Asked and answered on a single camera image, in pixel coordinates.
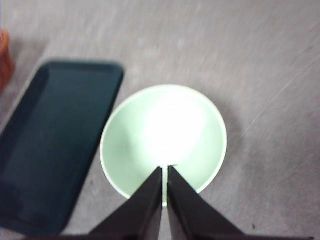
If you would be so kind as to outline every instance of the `bowl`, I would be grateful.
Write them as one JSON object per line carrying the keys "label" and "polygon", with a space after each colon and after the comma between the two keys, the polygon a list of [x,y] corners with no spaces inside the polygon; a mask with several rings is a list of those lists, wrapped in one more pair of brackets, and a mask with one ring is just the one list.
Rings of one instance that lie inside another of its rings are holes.
{"label": "bowl", "polygon": [[185,86],[157,85],[135,93],[111,114],[100,159],[106,178],[126,198],[160,166],[166,206],[168,166],[200,193],[218,174],[226,150],[224,120],[206,96]]}

